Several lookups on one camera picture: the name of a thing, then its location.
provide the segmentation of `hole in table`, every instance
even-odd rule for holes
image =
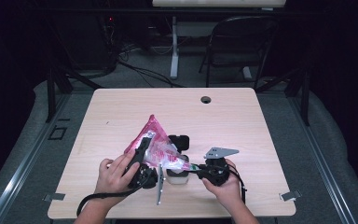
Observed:
[[[211,97],[209,97],[209,96],[202,96],[202,97],[201,97],[201,101],[202,101],[204,104],[209,104],[212,100],[211,100]]]

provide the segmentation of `wooden table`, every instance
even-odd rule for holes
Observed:
[[[211,98],[204,104],[201,97]],[[234,161],[248,189],[246,202],[258,217],[291,216],[292,201],[280,193],[289,188],[252,89],[111,89],[97,90],[90,101],[71,155],[56,192],[65,194],[48,210],[52,219],[75,218],[80,201],[94,191],[98,167],[105,158],[115,159],[138,135],[154,114],[167,134],[190,138],[186,155],[204,163],[211,147],[240,151]],[[164,182],[161,205],[157,188],[140,189],[110,210],[108,218],[229,217],[196,175],[185,185]]]

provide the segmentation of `person's left hand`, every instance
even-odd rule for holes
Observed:
[[[134,154],[135,151],[132,150],[119,156],[114,161],[104,159],[100,164],[97,186],[94,193],[120,193],[129,190],[128,185],[140,165],[139,162],[134,163],[128,172],[124,174]],[[111,197],[96,200],[101,201],[107,209],[110,209],[124,199],[125,197]]]

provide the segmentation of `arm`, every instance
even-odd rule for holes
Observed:
[[[132,150],[125,155],[119,156],[114,161],[104,159],[100,164],[94,193],[119,193],[129,190],[128,185],[140,165],[139,162],[134,163],[129,171],[124,174],[134,153],[134,150]],[[115,197],[89,200],[75,223],[103,223],[109,210],[124,199],[125,197]]]
[[[228,164],[235,167],[235,164],[232,161],[226,161]],[[206,178],[202,178],[202,182],[206,189],[216,196],[217,201],[219,201],[227,209],[236,224],[258,223],[255,216],[242,201],[240,181],[235,175],[230,174],[227,182],[220,187],[213,185]]]

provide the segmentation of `person's right hand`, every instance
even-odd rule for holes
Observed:
[[[235,167],[235,164],[231,160],[226,159],[226,162]],[[216,196],[217,200],[225,206],[225,208],[234,202],[242,202],[240,180],[234,174],[230,174],[226,183],[219,187],[213,185],[206,178],[202,178],[202,183],[208,191]]]
[[[235,164],[232,161],[226,159],[226,162],[235,168]],[[242,201],[240,180],[234,174],[230,173],[226,183],[219,187],[213,185],[206,178],[202,178],[202,183],[205,185],[206,189],[213,193],[217,200],[227,209],[235,223],[258,223],[255,216]]]

